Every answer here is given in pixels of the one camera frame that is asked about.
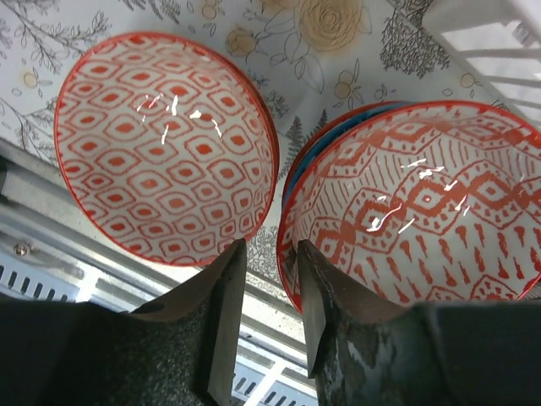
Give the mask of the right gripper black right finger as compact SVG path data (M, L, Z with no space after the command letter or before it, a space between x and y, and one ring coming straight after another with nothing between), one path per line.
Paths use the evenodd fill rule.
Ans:
M298 244L307 370L321 405L537 405L540 303L403 308Z

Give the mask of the white plastic dish rack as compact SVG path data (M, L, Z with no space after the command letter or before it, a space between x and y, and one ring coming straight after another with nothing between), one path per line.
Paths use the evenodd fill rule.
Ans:
M510 110L540 125L540 1L434 1L422 26Z

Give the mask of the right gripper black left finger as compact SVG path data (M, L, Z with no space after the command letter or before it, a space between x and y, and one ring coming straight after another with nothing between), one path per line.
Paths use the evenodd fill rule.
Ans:
M1 303L4 405L228 405L247 245L130 312L90 302Z

